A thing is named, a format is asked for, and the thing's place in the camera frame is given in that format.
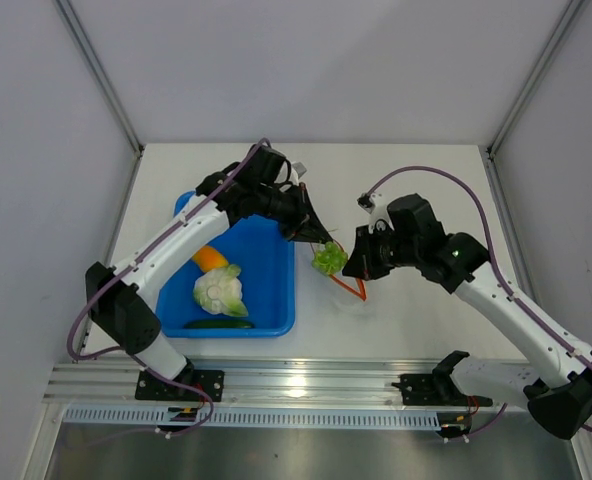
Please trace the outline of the green grape bunch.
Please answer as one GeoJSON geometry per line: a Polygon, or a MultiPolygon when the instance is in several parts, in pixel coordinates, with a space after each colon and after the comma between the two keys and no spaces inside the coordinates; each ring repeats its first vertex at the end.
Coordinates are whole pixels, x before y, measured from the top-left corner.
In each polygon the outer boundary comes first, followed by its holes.
{"type": "Polygon", "coordinates": [[[348,261],[348,254],[335,242],[327,242],[314,251],[311,265],[323,275],[333,276],[342,271],[348,261]]]}

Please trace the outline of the clear zip bag orange zipper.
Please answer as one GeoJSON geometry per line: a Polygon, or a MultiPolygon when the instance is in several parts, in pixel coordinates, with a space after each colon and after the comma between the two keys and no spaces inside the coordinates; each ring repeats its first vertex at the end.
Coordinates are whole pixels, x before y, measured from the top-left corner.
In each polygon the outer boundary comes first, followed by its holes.
{"type": "MultiPolygon", "coordinates": [[[[333,240],[332,242],[337,243],[345,251],[338,241],[333,240]]],[[[311,250],[310,265],[314,256],[314,251],[320,249],[325,244],[326,243],[314,243],[309,245],[311,250]]],[[[366,318],[368,316],[371,305],[368,301],[368,292],[363,280],[346,277],[343,275],[342,271],[336,275],[327,276],[323,275],[313,267],[312,269],[325,278],[324,282],[325,287],[327,288],[326,298],[340,312],[345,315],[356,317],[366,318]]]]}

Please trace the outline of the yellow orange mango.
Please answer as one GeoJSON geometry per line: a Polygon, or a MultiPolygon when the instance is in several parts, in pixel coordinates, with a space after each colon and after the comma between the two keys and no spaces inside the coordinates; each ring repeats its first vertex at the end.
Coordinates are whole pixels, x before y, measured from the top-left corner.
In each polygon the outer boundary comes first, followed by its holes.
{"type": "Polygon", "coordinates": [[[208,273],[215,269],[225,268],[229,265],[226,257],[217,249],[210,245],[200,248],[192,257],[192,262],[203,273],[208,273]]]}

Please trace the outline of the white cauliflower with leaves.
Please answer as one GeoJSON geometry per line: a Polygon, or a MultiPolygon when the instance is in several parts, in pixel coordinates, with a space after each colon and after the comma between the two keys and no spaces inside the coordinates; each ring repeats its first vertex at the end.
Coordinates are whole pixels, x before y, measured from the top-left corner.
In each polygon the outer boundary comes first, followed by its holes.
{"type": "Polygon", "coordinates": [[[194,301],[212,315],[247,317],[249,312],[243,301],[240,273],[238,265],[230,264],[203,274],[194,283],[194,301]]]}

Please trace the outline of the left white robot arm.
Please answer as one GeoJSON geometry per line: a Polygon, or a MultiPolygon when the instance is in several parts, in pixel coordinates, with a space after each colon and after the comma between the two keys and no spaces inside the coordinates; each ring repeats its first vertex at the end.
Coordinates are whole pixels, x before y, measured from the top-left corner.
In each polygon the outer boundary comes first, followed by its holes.
{"type": "Polygon", "coordinates": [[[275,221],[287,241],[332,239],[295,167],[261,139],[242,161],[207,176],[148,244],[114,266],[96,262],[85,274],[87,304],[81,314],[156,377],[170,399],[191,392],[192,366],[161,330],[157,294],[200,248],[250,216],[275,221]]]}

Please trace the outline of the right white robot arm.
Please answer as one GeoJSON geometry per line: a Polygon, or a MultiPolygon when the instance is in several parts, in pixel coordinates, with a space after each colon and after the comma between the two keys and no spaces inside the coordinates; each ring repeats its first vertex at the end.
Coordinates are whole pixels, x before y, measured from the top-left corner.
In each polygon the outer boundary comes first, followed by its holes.
{"type": "Polygon", "coordinates": [[[528,360],[526,368],[488,364],[453,352],[436,366],[434,395],[455,403],[480,395],[514,405],[553,436],[569,440],[592,416],[592,346],[513,287],[490,251],[467,233],[448,234],[417,194],[386,202],[364,194],[369,222],[356,229],[346,276],[371,281],[412,267],[482,314],[528,360]]]}

